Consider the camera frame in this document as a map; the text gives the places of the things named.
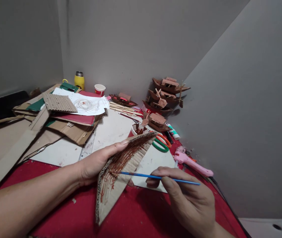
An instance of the paper cup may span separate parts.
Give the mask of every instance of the paper cup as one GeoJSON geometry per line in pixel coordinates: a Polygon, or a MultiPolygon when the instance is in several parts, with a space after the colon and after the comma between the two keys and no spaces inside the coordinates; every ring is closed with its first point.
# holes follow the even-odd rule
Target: paper cup
{"type": "Polygon", "coordinates": [[[132,125],[132,128],[131,128],[131,131],[128,135],[128,138],[132,137],[132,136],[136,136],[136,135],[146,134],[148,132],[149,132],[149,130],[147,128],[145,128],[141,124],[136,123],[136,124],[132,125]]]}
{"type": "Polygon", "coordinates": [[[95,93],[96,94],[100,94],[101,96],[104,95],[104,91],[105,91],[105,86],[101,85],[101,84],[96,84],[95,85],[95,93]]]}

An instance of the red table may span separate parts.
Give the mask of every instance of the red table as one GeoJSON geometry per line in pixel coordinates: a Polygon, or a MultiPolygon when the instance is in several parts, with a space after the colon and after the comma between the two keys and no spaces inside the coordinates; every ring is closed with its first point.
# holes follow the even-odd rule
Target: red table
{"type": "MultiPolygon", "coordinates": [[[[181,144],[175,141],[171,153],[181,144]]],[[[31,161],[15,167],[0,184],[0,189],[57,169],[57,166],[31,161]]],[[[235,237],[245,238],[229,207],[196,172],[186,170],[206,184],[216,202],[216,221],[235,237]]],[[[46,216],[31,234],[39,237],[190,237],[179,224],[162,192],[126,187],[101,227],[95,224],[96,184],[83,187],[46,216]]]]}

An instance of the blue paintbrush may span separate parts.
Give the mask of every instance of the blue paintbrush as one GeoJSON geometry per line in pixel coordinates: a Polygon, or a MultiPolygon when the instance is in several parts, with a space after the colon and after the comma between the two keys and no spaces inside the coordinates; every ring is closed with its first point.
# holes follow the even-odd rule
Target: blue paintbrush
{"type": "MultiPolygon", "coordinates": [[[[129,172],[113,172],[113,171],[110,171],[110,173],[140,176],[140,177],[147,177],[147,178],[153,178],[153,179],[162,179],[162,177],[158,177],[158,176],[154,176],[154,175],[144,175],[144,174],[136,174],[136,173],[129,173],[129,172]]],[[[175,178],[171,178],[171,179],[173,179],[176,182],[184,182],[184,183],[189,183],[189,184],[194,184],[194,185],[200,185],[200,183],[196,183],[196,182],[180,180],[180,179],[175,179],[175,178]]]]}

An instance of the glue stick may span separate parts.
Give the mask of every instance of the glue stick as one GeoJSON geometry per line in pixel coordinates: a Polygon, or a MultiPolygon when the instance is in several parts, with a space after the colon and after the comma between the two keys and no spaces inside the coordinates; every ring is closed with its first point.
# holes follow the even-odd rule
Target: glue stick
{"type": "Polygon", "coordinates": [[[171,128],[171,130],[169,131],[169,133],[173,136],[173,138],[175,140],[179,140],[181,137],[177,134],[177,132],[175,131],[175,129],[170,125],[170,124],[166,124],[169,128],[171,128]]]}

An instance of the yellow thermos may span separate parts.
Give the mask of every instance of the yellow thermos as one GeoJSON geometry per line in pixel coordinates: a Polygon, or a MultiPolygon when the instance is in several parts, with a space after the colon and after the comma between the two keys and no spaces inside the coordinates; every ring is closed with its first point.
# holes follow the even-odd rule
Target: yellow thermos
{"type": "Polygon", "coordinates": [[[77,71],[75,75],[75,86],[79,87],[82,91],[85,90],[85,78],[83,72],[77,71]]]}

